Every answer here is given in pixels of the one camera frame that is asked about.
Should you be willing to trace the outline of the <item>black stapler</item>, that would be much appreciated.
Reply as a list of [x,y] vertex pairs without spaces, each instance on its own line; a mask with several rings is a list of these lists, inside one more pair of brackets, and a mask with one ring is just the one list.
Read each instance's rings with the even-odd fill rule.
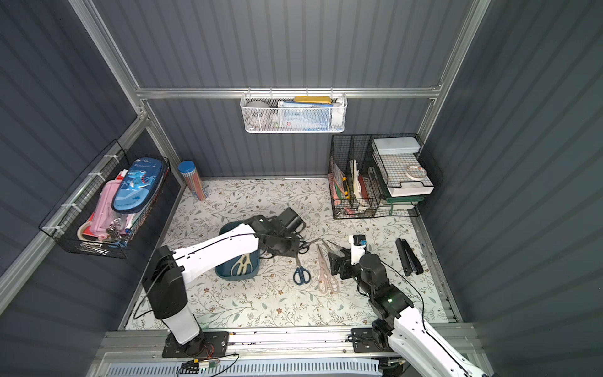
[[405,276],[411,276],[413,273],[421,275],[424,273],[424,268],[418,257],[414,253],[408,241],[405,239],[397,238],[395,241],[399,258],[403,267]]

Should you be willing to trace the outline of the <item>small black scissors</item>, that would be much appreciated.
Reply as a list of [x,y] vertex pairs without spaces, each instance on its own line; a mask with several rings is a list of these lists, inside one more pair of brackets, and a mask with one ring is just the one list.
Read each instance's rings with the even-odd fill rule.
[[316,238],[314,240],[305,240],[305,241],[301,242],[300,246],[299,246],[299,252],[298,253],[299,254],[305,254],[305,253],[307,253],[309,251],[309,249],[311,248],[311,246],[313,244],[317,243],[320,240],[321,240],[321,238],[318,237],[318,238]]

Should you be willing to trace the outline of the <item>tape roll on tray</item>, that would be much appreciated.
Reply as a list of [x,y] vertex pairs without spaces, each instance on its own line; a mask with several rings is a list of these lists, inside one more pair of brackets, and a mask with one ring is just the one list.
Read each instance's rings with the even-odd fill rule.
[[408,165],[405,168],[406,176],[413,181],[420,182],[428,177],[427,172],[420,165]]

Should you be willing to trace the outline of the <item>blue handled scissors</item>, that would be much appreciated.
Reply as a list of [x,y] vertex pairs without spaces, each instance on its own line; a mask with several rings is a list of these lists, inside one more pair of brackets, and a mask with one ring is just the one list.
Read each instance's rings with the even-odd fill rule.
[[298,286],[309,284],[312,279],[311,273],[302,265],[298,255],[295,256],[295,262],[296,269],[293,273],[294,283]]

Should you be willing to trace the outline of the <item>blue dinosaur pencil case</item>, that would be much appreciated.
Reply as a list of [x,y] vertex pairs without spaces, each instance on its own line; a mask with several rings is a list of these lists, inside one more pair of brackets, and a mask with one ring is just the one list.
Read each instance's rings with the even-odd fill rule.
[[140,212],[155,196],[166,171],[167,163],[163,159],[136,159],[119,184],[111,208],[119,214]]

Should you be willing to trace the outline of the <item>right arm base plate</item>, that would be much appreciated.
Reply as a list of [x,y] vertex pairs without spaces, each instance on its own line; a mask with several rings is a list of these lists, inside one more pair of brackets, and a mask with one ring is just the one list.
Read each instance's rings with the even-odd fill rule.
[[385,339],[375,335],[372,328],[352,328],[346,341],[355,353],[392,353]]

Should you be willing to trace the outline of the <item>pink kitchen scissors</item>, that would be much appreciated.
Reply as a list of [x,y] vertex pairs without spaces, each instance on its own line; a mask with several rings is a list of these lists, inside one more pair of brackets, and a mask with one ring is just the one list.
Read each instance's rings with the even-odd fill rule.
[[321,294],[337,294],[339,293],[339,283],[331,275],[331,270],[328,267],[322,248],[317,245],[317,260],[319,264],[320,274],[318,279],[318,289]]

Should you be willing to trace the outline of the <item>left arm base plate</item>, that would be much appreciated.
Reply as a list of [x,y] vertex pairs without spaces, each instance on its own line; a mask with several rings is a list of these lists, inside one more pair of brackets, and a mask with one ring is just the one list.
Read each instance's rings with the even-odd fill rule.
[[226,355],[229,336],[227,331],[202,332],[190,342],[181,345],[170,333],[163,347],[162,358],[221,358]]

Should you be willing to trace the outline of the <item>white tape roll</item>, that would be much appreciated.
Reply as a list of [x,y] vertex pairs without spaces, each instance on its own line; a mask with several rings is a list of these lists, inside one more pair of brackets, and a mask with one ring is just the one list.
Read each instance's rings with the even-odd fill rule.
[[271,123],[271,107],[263,101],[247,102],[242,113],[247,128],[267,127]]

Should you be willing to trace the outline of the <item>cream kitchen scissors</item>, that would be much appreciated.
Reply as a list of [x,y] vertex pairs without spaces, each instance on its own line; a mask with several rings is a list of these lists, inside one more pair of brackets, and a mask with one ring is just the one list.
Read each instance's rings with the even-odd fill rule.
[[232,276],[243,276],[253,270],[253,263],[251,262],[251,254],[242,254],[239,259],[234,262],[231,267],[230,273]]

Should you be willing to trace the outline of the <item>black handled scissors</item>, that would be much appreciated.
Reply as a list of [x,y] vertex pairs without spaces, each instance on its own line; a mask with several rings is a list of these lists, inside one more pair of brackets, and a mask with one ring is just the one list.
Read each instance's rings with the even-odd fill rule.
[[322,240],[323,246],[327,249],[327,253],[329,255],[334,255],[336,258],[345,257],[345,252],[342,248],[336,243],[331,242],[330,240]]

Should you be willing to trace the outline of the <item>teal plastic storage box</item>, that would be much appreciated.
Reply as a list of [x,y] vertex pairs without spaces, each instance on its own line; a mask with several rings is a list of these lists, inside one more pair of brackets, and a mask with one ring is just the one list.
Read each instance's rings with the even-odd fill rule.
[[260,268],[260,251],[242,254],[214,268],[217,276],[225,281],[245,281],[257,276]]

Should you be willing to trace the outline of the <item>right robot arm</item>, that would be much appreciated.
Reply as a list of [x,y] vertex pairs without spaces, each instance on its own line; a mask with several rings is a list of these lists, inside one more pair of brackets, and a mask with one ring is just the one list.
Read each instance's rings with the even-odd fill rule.
[[390,282],[380,257],[355,245],[341,254],[339,276],[356,281],[377,316],[373,344],[399,354],[422,376],[487,375],[426,322],[422,311]]

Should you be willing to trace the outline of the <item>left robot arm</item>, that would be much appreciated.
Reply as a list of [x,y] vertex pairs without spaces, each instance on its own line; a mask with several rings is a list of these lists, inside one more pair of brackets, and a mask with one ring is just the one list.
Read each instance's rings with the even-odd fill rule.
[[232,262],[231,276],[243,276],[254,263],[241,257],[266,252],[297,259],[309,245],[306,222],[292,208],[270,218],[255,215],[222,234],[186,248],[155,249],[141,279],[153,316],[163,322],[179,347],[200,348],[207,341],[188,305],[187,288],[204,273]]

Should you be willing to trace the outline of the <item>coloured pencil tube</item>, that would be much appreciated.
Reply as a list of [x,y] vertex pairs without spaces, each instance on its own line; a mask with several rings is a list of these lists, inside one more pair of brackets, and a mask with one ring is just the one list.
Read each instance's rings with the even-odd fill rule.
[[205,201],[207,194],[204,184],[198,174],[196,165],[193,161],[182,161],[177,167],[179,173],[185,179],[188,189],[199,201]]

